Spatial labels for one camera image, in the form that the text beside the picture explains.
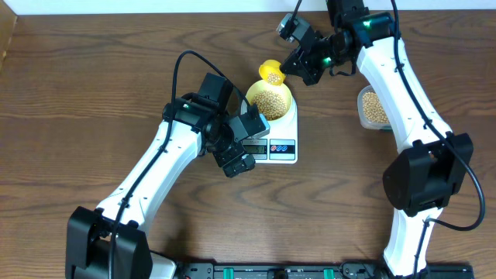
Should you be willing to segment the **yellow measuring scoop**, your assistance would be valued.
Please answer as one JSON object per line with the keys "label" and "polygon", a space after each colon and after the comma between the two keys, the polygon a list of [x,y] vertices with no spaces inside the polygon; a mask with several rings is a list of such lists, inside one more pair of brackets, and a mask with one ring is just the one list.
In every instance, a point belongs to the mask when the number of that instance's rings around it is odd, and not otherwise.
{"label": "yellow measuring scoop", "polygon": [[260,75],[260,77],[263,80],[267,81],[267,75],[269,73],[274,72],[276,74],[279,74],[283,78],[283,82],[282,82],[282,84],[283,84],[284,83],[284,79],[286,78],[286,75],[281,73],[281,71],[279,69],[280,65],[281,65],[281,62],[279,62],[277,60],[266,60],[266,61],[264,61],[260,65],[260,67],[259,67],[259,75]]}

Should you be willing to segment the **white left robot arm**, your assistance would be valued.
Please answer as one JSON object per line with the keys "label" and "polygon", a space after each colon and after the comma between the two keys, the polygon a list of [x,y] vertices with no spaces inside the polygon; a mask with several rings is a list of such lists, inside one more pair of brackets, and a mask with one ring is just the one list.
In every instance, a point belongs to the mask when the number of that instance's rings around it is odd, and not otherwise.
{"label": "white left robot arm", "polygon": [[177,264],[150,250],[154,217],[181,172],[212,153],[227,177],[255,166],[242,141],[269,130],[255,105],[229,114],[235,91],[226,78],[206,74],[196,93],[174,98],[148,150],[96,209],[78,207],[67,224],[67,278],[172,278]]}

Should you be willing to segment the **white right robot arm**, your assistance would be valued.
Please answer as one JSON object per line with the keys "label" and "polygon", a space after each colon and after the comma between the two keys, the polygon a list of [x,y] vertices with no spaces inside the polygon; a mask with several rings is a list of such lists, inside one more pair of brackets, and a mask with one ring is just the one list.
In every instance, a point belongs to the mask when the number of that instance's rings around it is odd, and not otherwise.
{"label": "white right robot arm", "polygon": [[361,1],[326,4],[334,29],[315,31],[296,12],[277,31],[298,43],[281,65],[284,74],[317,84],[324,73],[337,75],[351,63],[369,82],[385,110],[398,156],[383,174],[387,199],[394,209],[391,236],[377,277],[455,278],[470,276],[463,267],[429,267],[425,255],[434,226],[457,194],[474,145],[466,133],[454,134],[436,112],[408,61],[397,11],[371,13]]}

